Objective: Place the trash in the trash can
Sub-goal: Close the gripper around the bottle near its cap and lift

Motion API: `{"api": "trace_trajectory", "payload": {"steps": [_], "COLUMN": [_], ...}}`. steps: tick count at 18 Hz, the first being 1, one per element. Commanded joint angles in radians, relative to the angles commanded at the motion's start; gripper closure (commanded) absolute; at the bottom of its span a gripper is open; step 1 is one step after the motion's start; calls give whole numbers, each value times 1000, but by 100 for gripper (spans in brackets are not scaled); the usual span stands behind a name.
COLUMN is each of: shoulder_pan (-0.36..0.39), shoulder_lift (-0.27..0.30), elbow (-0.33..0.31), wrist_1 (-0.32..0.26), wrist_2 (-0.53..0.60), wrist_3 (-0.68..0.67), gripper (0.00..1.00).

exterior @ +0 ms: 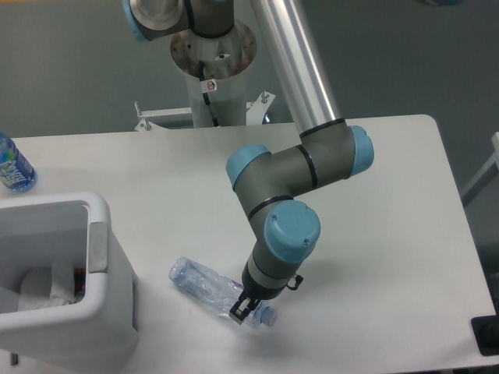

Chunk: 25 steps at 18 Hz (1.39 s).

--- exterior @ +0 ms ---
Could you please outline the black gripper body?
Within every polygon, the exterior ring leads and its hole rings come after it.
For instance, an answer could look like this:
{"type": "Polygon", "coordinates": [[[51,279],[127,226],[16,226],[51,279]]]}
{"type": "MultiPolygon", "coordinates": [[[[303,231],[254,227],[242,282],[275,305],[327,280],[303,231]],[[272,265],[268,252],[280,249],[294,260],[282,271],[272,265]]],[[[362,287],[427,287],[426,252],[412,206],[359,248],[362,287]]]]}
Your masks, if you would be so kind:
{"type": "Polygon", "coordinates": [[[266,287],[258,283],[252,277],[250,271],[244,268],[242,271],[243,294],[252,300],[271,300],[277,298],[283,292],[290,279],[291,277],[278,278],[274,280],[277,283],[276,285],[266,287]]]}

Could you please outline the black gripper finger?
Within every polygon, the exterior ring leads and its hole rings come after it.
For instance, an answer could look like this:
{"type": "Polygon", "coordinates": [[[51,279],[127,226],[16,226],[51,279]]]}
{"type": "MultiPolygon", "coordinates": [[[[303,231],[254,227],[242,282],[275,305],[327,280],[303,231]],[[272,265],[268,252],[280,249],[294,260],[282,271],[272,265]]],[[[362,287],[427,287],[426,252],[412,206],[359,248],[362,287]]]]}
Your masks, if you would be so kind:
{"type": "Polygon", "coordinates": [[[229,311],[229,316],[239,325],[241,325],[248,315],[254,311],[260,304],[258,298],[253,298],[246,291],[243,291],[235,304],[229,311]]]}

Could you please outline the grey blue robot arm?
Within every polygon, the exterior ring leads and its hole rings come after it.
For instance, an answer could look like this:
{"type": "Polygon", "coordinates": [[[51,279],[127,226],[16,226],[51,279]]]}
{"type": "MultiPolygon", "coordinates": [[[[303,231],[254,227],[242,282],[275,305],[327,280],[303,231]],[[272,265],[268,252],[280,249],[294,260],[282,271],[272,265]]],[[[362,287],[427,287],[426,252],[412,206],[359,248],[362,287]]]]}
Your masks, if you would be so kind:
{"type": "MultiPolygon", "coordinates": [[[[253,31],[231,1],[125,1],[136,39],[172,39],[170,52],[186,78],[196,127],[246,123],[244,75],[257,52],[253,31]]],[[[226,163],[256,237],[242,271],[243,290],[230,309],[238,323],[276,298],[312,253],[320,221],[299,196],[367,170],[374,159],[366,131],[340,116],[324,78],[302,4],[252,2],[300,142],[273,153],[263,145],[234,152],[226,163]]]]}

